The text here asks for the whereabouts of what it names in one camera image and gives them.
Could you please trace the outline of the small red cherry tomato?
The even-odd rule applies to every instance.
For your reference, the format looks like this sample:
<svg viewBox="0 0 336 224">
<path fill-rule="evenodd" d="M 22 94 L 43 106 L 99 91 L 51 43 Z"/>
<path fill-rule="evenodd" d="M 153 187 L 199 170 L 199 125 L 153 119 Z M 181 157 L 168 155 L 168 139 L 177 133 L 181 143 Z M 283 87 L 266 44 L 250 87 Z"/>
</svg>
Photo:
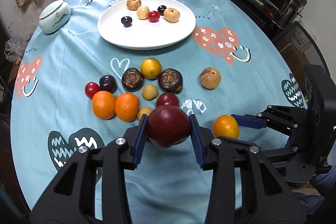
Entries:
<svg viewBox="0 0 336 224">
<path fill-rule="evenodd" d="M 150 11 L 147 18 L 150 22 L 155 23 L 159 21 L 160 13 L 158 11 Z"/>
</svg>

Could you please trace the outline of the small green-yellow longan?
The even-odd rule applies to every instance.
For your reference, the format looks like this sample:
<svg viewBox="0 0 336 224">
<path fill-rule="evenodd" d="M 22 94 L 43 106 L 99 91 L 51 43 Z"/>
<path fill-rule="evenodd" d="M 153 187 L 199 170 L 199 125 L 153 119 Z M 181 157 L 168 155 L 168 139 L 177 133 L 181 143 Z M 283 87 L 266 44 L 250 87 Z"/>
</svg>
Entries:
<svg viewBox="0 0 336 224">
<path fill-rule="evenodd" d="M 158 89 L 155 85 L 148 84 L 142 90 L 142 97 L 147 101 L 151 101 L 158 96 Z"/>
</svg>

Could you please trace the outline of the red cherry tomato far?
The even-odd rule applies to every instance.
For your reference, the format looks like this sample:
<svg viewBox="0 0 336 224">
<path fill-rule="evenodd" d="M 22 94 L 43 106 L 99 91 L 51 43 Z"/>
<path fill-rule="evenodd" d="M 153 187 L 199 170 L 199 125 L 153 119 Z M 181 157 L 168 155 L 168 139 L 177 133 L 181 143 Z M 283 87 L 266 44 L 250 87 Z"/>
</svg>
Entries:
<svg viewBox="0 0 336 224">
<path fill-rule="evenodd" d="M 89 82 L 84 88 L 84 92 L 89 99 L 92 99 L 94 95 L 100 91 L 100 86 L 95 82 Z"/>
</svg>

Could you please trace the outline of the celadon lidded ceramic jar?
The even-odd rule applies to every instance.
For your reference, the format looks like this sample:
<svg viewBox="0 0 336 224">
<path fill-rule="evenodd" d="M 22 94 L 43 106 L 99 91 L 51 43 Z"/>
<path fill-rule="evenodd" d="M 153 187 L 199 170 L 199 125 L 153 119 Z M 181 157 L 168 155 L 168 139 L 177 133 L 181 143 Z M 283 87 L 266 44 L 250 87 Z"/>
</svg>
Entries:
<svg viewBox="0 0 336 224">
<path fill-rule="evenodd" d="M 44 34 L 52 34 L 66 24 L 71 16 L 71 9 L 64 0 L 50 3 L 39 15 L 39 27 Z"/>
</svg>

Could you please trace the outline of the tan fruit with hole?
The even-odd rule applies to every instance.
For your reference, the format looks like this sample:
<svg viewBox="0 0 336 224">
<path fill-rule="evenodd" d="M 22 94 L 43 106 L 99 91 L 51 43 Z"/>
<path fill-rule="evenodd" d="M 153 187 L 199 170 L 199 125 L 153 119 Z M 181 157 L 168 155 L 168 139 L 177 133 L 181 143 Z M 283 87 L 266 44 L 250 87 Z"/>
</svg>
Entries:
<svg viewBox="0 0 336 224">
<path fill-rule="evenodd" d="M 181 14 L 176 9 L 167 8 L 167 9 L 164 10 L 163 16 L 167 21 L 175 23 L 175 22 L 179 21 Z"/>
</svg>

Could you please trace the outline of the dark cherry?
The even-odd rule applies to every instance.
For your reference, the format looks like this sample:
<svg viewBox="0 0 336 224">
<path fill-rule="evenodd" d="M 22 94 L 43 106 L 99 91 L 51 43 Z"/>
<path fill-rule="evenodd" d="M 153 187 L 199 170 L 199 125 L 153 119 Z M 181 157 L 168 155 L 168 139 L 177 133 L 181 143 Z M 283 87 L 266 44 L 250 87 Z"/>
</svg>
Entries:
<svg viewBox="0 0 336 224">
<path fill-rule="evenodd" d="M 114 93 L 117 89 L 116 80 L 112 75 L 104 75 L 99 80 L 100 90 Z"/>
<path fill-rule="evenodd" d="M 132 25 L 133 19 L 130 16 L 124 16 L 121 18 L 121 23 L 125 28 L 128 28 Z"/>
<path fill-rule="evenodd" d="M 167 7 L 166 7 L 165 5 L 160 5 L 160 6 L 157 8 L 157 11 L 159 12 L 159 14 L 160 14 L 161 16 L 163 16 L 163 15 L 164 15 L 164 11 L 165 11 L 165 9 L 167 9 Z"/>
</svg>

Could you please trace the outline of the small yellow orange fruit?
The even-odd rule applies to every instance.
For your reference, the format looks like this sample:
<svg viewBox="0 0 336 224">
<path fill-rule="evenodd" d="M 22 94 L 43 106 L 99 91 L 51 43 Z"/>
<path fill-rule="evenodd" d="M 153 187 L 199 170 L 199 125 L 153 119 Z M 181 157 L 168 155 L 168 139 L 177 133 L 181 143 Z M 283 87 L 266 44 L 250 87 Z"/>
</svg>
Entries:
<svg viewBox="0 0 336 224">
<path fill-rule="evenodd" d="M 154 80 L 159 77 L 162 71 L 161 63 L 155 58 L 144 59 L 141 63 L 141 73 L 147 79 Z"/>
</svg>

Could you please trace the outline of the speckled tan passion fruit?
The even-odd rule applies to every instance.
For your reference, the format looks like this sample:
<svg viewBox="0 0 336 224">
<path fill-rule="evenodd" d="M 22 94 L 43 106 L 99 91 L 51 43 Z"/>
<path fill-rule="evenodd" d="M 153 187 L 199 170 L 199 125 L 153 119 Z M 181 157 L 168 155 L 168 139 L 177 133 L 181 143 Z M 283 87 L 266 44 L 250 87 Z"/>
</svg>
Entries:
<svg viewBox="0 0 336 224">
<path fill-rule="evenodd" d="M 221 82 L 221 73 L 213 67 L 206 67 L 200 73 L 200 82 L 204 88 L 215 89 Z"/>
</svg>

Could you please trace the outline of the brown tan round fruit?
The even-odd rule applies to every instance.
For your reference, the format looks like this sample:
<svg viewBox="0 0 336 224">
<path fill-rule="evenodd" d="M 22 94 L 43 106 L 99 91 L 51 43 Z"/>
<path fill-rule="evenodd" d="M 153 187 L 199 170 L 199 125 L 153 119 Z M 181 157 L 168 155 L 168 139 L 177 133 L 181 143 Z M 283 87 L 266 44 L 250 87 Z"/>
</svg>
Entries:
<svg viewBox="0 0 336 224">
<path fill-rule="evenodd" d="M 126 6 L 131 11 L 136 11 L 139 7 L 141 7 L 141 0 L 127 0 Z"/>
</svg>

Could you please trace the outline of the large dark red plum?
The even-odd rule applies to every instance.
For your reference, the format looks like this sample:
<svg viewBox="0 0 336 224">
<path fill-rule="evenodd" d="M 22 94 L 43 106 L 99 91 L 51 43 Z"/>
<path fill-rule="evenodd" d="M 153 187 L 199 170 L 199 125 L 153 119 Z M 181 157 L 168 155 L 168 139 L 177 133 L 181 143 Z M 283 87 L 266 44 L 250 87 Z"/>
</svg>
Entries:
<svg viewBox="0 0 336 224">
<path fill-rule="evenodd" d="M 159 106 L 148 116 L 146 132 L 150 141 L 161 148 L 184 142 L 191 132 L 189 117 L 173 105 Z"/>
</svg>

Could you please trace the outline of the clear plastic bag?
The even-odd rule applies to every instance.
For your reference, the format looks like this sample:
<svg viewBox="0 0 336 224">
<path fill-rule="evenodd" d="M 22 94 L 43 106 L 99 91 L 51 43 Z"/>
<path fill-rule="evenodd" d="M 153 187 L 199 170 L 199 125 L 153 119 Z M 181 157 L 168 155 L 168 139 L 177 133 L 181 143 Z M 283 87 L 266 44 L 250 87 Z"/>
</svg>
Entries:
<svg viewBox="0 0 336 224">
<path fill-rule="evenodd" d="M 5 56 L 7 61 L 13 64 L 20 64 L 25 53 L 28 42 L 21 36 L 14 36 L 5 43 Z"/>
</svg>

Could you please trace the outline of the light blue patterned tablecloth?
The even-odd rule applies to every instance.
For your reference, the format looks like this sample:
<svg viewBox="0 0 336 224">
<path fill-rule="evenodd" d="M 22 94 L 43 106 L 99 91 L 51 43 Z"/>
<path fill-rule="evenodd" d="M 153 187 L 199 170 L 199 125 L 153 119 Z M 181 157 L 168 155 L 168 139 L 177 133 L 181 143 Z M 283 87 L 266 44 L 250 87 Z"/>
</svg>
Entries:
<svg viewBox="0 0 336 224">
<path fill-rule="evenodd" d="M 182 76 L 178 106 L 211 128 L 221 115 L 257 114 L 268 105 L 301 106 L 297 81 L 278 50 L 229 0 L 177 0 L 196 20 L 192 35 L 156 51 L 116 47 L 97 31 L 100 15 L 121 0 L 69 0 L 71 16 L 54 34 L 37 28 L 15 81 L 11 146 L 19 185 L 34 207 L 78 147 L 104 147 L 162 102 L 156 75 Z"/>
</svg>

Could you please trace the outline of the large yellow orange fruit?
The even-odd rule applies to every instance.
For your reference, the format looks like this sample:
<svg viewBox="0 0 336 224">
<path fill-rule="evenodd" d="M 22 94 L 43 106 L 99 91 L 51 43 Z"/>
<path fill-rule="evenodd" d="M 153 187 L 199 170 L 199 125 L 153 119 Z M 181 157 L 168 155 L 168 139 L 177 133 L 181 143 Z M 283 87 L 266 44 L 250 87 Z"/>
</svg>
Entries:
<svg viewBox="0 0 336 224">
<path fill-rule="evenodd" d="M 230 115 L 221 115 L 213 123 L 213 133 L 216 138 L 221 136 L 237 139 L 240 135 L 236 119 Z"/>
</svg>

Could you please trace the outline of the pale yellow round fruit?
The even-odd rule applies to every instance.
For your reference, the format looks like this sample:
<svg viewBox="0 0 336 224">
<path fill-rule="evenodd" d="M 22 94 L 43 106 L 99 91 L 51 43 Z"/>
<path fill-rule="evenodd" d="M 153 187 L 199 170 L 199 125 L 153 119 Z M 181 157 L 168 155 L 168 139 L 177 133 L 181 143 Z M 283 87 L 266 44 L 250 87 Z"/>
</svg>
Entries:
<svg viewBox="0 0 336 224">
<path fill-rule="evenodd" d="M 150 10 L 147 6 L 140 6 L 137 9 L 136 14 L 140 20 L 146 20 L 148 18 L 149 12 Z"/>
</svg>

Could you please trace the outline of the dark brown water chestnut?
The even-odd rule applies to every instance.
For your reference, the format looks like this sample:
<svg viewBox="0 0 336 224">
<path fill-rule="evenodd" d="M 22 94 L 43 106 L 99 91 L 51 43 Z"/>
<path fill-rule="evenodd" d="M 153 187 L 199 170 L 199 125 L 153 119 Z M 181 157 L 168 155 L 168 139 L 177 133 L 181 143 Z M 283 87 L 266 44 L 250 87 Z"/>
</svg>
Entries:
<svg viewBox="0 0 336 224">
<path fill-rule="evenodd" d="M 179 71 L 167 68 L 159 75 L 158 83 L 163 90 L 179 94 L 183 88 L 183 77 Z"/>
</svg>

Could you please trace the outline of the orange tangerine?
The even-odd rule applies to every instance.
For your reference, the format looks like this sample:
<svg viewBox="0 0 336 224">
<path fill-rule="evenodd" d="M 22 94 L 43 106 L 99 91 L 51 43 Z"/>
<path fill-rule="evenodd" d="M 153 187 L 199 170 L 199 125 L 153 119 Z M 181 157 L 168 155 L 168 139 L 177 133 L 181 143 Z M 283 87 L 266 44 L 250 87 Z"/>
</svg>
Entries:
<svg viewBox="0 0 336 224">
<path fill-rule="evenodd" d="M 111 119 L 115 115 L 116 98 L 107 91 L 99 91 L 92 98 L 92 110 L 100 119 Z"/>
<path fill-rule="evenodd" d="M 120 94 L 115 103 L 117 117 L 124 122 L 131 122 L 137 117 L 139 110 L 139 99 L 132 93 Z"/>
</svg>

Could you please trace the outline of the cardboard box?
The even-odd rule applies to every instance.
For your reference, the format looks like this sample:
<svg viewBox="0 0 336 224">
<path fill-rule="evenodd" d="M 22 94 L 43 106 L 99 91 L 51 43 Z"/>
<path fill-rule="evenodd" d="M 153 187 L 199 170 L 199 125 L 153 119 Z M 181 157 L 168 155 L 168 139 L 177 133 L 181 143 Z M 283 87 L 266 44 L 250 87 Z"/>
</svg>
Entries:
<svg viewBox="0 0 336 224">
<path fill-rule="evenodd" d="M 304 86 L 304 65 L 322 65 L 316 44 L 300 22 L 293 22 L 282 30 L 272 43 L 287 63 L 299 86 Z"/>
</svg>

